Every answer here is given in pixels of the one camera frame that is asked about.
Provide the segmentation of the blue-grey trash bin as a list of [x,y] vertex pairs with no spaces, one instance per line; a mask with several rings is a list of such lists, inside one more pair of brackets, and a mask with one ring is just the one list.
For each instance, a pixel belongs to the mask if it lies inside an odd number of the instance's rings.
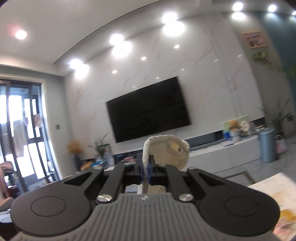
[[269,127],[259,131],[260,153],[263,163],[271,163],[276,160],[275,128]]

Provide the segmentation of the framed wall picture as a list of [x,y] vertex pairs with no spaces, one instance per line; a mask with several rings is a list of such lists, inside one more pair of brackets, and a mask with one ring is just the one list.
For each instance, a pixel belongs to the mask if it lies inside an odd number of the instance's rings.
[[267,47],[268,44],[260,31],[242,34],[251,49]]

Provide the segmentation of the black wall television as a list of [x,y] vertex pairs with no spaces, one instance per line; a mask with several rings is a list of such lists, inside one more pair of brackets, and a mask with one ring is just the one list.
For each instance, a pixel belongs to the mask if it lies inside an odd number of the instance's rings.
[[106,105],[117,143],[191,124],[177,77],[119,96]]

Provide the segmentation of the pastel woven handbag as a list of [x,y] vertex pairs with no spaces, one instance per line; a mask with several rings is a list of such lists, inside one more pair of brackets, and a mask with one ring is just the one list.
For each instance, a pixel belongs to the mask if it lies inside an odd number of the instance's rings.
[[281,155],[287,151],[287,144],[282,135],[277,135],[275,142],[276,142],[276,153],[278,155]]

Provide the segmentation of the cream canvas bag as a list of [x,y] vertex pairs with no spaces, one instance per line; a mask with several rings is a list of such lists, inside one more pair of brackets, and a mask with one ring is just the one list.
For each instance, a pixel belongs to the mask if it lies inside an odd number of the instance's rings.
[[169,164],[182,170],[189,161],[190,145],[174,135],[149,137],[142,151],[143,184],[142,194],[147,194],[149,157],[152,155],[156,164]]

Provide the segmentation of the potted green plant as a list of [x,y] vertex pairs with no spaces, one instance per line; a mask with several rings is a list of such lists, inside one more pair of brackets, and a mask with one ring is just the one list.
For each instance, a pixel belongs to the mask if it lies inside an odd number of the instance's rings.
[[271,125],[275,128],[276,135],[285,136],[285,132],[283,130],[283,125],[285,120],[292,115],[292,112],[285,112],[285,108],[290,102],[290,98],[288,98],[284,104],[281,104],[280,97],[277,99],[276,107],[274,110],[269,109],[266,106],[262,108],[258,108],[261,112],[264,113],[265,117],[270,118]]

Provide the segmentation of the green plant in vase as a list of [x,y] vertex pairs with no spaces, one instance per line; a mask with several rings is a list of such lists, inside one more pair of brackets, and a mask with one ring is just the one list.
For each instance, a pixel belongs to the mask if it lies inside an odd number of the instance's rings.
[[100,166],[106,170],[115,166],[111,145],[104,143],[108,134],[106,133],[102,138],[96,139],[93,145],[88,145],[89,148],[94,149],[96,152],[95,160],[91,165],[92,167]]

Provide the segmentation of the yellow dried flower vase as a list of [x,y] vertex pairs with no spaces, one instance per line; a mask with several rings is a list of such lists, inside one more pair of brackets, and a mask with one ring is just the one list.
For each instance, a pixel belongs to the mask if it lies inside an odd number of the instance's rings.
[[69,154],[73,157],[77,170],[80,171],[80,168],[83,165],[83,162],[80,157],[80,154],[82,153],[82,149],[79,142],[76,140],[72,140],[67,144],[66,148]]

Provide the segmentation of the teddy bear gift display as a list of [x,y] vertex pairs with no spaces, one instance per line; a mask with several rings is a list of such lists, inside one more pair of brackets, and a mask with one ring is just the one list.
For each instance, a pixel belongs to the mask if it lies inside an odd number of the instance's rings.
[[224,140],[233,142],[239,142],[242,138],[252,135],[247,116],[222,122],[222,133]]

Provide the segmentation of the long grey TV cabinet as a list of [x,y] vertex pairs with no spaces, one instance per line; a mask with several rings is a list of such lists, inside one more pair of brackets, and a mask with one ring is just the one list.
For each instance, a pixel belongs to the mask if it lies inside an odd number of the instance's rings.
[[224,140],[221,131],[185,140],[189,146],[186,168],[197,167],[210,173],[221,172],[260,159],[259,135],[238,142]]

